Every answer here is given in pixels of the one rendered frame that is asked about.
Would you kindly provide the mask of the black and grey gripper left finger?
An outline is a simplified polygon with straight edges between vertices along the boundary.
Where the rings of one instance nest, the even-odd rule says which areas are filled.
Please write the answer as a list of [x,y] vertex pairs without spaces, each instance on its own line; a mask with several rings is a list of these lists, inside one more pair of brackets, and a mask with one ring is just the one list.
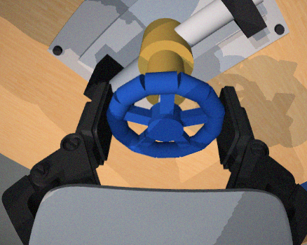
[[111,145],[107,109],[112,96],[111,84],[100,81],[92,101],[84,106],[75,133],[66,135],[58,150],[3,193],[2,203],[24,245],[29,245],[36,213],[49,190],[74,183],[101,185],[96,169],[107,161]]

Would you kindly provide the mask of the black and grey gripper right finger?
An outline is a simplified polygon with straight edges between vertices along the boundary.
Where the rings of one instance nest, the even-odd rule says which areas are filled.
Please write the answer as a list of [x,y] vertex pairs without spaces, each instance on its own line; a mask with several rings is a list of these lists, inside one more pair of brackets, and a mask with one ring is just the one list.
[[301,245],[307,235],[307,191],[269,156],[268,146],[254,138],[235,88],[225,86],[219,98],[225,110],[221,133],[216,138],[219,160],[231,173],[226,189],[251,188],[276,195],[287,212],[293,245]]

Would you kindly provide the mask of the grey metal base plate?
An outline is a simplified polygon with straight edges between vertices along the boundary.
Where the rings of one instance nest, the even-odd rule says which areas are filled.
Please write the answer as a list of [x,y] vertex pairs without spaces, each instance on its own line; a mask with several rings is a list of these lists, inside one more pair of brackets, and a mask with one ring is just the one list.
[[[47,51],[89,82],[92,73],[77,61],[136,0],[85,0]],[[266,28],[247,38],[237,31],[195,58],[191,76],[208,82],[290,31],[275,0],[260,3]]]

